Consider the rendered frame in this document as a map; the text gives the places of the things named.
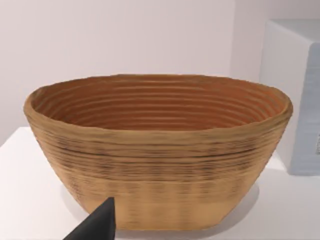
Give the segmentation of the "pale microwave oven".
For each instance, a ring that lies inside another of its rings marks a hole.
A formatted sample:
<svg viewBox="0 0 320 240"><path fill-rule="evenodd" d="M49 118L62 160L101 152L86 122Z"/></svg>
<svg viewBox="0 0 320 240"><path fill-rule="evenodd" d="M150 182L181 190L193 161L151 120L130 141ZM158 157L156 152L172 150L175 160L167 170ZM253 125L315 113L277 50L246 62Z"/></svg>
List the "pale microwave oven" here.
<svg viewBox="0 0 320 240"><path fill-rule="evenodd" d="M259 81L283 91L293 105L276 149L287 172L320 176L320 19L266 24Z"/></svg>

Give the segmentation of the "woven wooden basket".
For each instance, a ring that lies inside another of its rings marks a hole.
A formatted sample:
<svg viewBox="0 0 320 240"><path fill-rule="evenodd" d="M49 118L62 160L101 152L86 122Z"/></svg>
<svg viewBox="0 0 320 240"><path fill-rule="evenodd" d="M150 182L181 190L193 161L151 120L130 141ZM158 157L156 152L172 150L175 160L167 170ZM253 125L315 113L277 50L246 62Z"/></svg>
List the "woven wooden basket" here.
<svg viewBox="0 0 320 240"><path fill-rule="evenodd" d="M293 114L281 90L221 76L116 74L42 86L23 112L55 174L130 230L217 225L260 176Z"/></svg>

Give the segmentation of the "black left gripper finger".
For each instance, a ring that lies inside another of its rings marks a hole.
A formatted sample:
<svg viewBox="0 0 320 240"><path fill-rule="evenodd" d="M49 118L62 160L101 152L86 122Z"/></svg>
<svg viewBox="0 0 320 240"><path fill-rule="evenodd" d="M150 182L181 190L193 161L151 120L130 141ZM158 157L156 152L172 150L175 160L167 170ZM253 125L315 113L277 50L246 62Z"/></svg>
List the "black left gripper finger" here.
<svg viewBox="0 0 320 240"><path fill-rule="evenodd" d="M115 199L108 197L62 240L115 240Z"/></svg>

